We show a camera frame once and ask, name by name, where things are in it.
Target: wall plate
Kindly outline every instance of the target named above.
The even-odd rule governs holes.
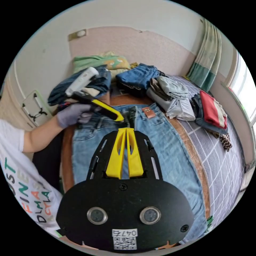
[[[76,32],[74,32],[74,33],[72,33],[72,34],[69,34],[69,35],[68,35],[68,40],[69,40],[69,41],[72,41],[72,40],[74,40],[74,39],[81,38],[81,37],[79,37],[79,36],[77,35],[77,33],[80,32],[80,31],[84,31],[84,32],[85,32],[85,34],[84,34],[83,36],[81,36],[81,37],[84,37],[84,36],[88,35],[88,29],[81,29],[81,30],[78,30],[78,31],[76,31]]]
[[[40,126],[52,118],[52,115],[43,101],[40,93],[36,90],[32,91],[21,106],[27,117],[35,124]]]

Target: gray glove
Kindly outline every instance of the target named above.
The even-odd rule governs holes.
[[[89,122],[92,113],[90,105],[74,103],[57,114],[57,119],[61,128],[65,129],[76,123],[86,124]]]

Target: bedsheet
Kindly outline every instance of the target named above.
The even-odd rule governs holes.
[[[170,76],[182,82],[192,98],[200,91],[195,84],[180,76]],[[232,148],[223,150],[219,139],[193,121],[179,121],[191,138],[206,172],[210,193],[210,215],[213,216],[211,228],[219,225],[231,212],[239,193],[245,169],[245,159],[231,119],[227,118]]]

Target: window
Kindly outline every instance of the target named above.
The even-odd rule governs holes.
[[[252,75],[240,54],[238,54],[237,73],[230,88],[240,100],[242,107],[250,120],[251,127],[253,127],[255,131],[256,87]]]

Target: curtain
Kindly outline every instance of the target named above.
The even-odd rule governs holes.
[[[214,82],[221,60],[221,35],[208,20],[203,20],[204,36],[201,48],[187,78],[208,92]]]

